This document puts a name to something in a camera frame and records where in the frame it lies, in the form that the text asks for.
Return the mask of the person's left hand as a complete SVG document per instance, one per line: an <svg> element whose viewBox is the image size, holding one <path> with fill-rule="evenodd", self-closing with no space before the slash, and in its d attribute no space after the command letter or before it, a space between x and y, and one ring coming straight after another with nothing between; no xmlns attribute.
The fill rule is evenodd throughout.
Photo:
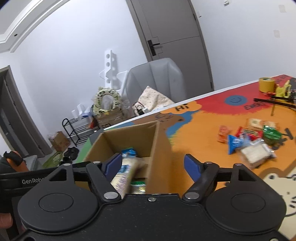
<svg viewBox="0 0 296 241"><path fill-rule="evenodd" d="M28 172L25 160L17 151L5 152L1 157L1 174ZM10 228L13 218L10 213L1 211L1 229Z"/></svg>

